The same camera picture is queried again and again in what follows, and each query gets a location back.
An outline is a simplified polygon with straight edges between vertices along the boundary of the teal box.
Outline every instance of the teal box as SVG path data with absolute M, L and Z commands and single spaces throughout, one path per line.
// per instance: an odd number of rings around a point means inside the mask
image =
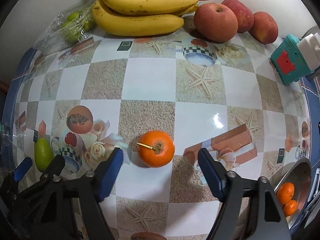
M 299 42 L 299 38 L 288 34 L 270 57 L 284 84 L 297 82 L 301 77 L 313 73 L 297 47 Z

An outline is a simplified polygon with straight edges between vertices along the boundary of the banana stem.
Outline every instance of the banana stem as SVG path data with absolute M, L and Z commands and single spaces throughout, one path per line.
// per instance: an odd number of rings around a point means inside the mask
M 153 150 L 153 147 L 151 147 L 151 146 L 149 146 L 149 145 L 145 145 L 145 144 L 143 144 L 143 143 L 137 143 L 137 144 Z

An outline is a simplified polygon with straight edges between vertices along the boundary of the bunch of bananas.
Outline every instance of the bunch of bananas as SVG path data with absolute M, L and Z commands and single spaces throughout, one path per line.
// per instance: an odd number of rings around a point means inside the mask
M 198 0 L 97 0 L 92 14 L 97 25 L 119 36 L 171 33 L 183 26 L 182 16 L 196 11 Z

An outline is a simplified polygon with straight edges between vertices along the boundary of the orange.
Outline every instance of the orange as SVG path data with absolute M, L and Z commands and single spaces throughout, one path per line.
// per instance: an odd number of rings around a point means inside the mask
M 169 134 L 149 131 L 138 141 L 138 155 L 149 167 L 158 168 L 168 164 L 174 155 L 174 144 Z
M 283 211 L 286 217 L 291 216 L 297 209 L 297 202 L 295 200 L 290 200 L 287 204 L 284 205 Z
M 278 189 L 276 195 L 281 205 L 287 204 L 293 197 L 294 185 L 291 182 L 285 182 Z

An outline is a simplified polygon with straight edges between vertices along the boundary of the plastic bag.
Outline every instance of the plastic bag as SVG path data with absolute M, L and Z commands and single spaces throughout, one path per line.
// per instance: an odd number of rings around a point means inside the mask
M 95 25 L 91 14 L 91 7 L 95 1 L 87 0 L 59 13 L 38 37 L 33 48 L 50 55 L 87 39 Z M 68 16 L 75 12 L 80 13 L 78 17 L 66 24 Z

